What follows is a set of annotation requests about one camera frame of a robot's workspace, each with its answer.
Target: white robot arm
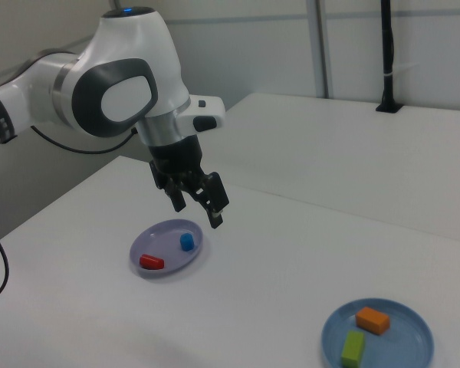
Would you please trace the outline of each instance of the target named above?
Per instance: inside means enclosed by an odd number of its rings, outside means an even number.
[[[202,171],[196,134],[224,118],[220,98],[189,95],[169,30],[151,8],[107,12],[82,54],[43,51],[0,86],[1,143],[38,121],[101,137],[136,124],[157,187],[177,212],[186,206],[181,191],[188,192],[213,228],[228,197],[218,173]]]

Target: orange block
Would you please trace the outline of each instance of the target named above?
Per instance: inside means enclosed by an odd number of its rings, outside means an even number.
[[[377,310],[364,307],[356,313],[356,325],[373,334],[381,335],[390,328],[390,318]]]

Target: black pole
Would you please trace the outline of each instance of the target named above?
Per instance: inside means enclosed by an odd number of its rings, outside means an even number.
[[[402,104],[393,99],[393,33],[390,0],[382,0],[383,96],[376,111],[396,113]]]

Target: block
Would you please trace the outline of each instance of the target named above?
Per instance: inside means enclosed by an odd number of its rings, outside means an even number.
[[[152,255],[142,255],[140,257],[140,266],[147,270],[161,270],[165,267],[165,262],[163,259]]]
[[[191,251],[194,249],[194,239],[188,232],[181,235],[181,247],[183,251]]]
[[[356,313],[356,325],[375,335],[381,335],[390,328],[390,318],[386,314],[364,307]]]
[[[365,334],[359,331],[349,331],[340,362],[345,368],[360,368],[361,358],[365,350]]]

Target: plate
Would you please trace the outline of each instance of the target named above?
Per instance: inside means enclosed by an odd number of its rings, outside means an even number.
[[[183,251],[180,237],[189,233],[194,239],[194,249]],[[169,220],[160,222],[135,239],[130,249],[130,260],[141,274],[165,274],[176,271],[192,261],[202,248],[202,230],[189,220]],[[147,270],[140,266],[143,254],[152,255],[164,260],[165,267],[161,270]]]
[[[371,307],[388,314],[390,328],[381,336],[356,327],[355,314]],[[322,352],[330,368],[342,368],[340,355],[347,331],[365,333],[361,368],[426,368],[434,353],[431,330],[412,309],[387,299],[361,299],[332,313],[322,330]]]

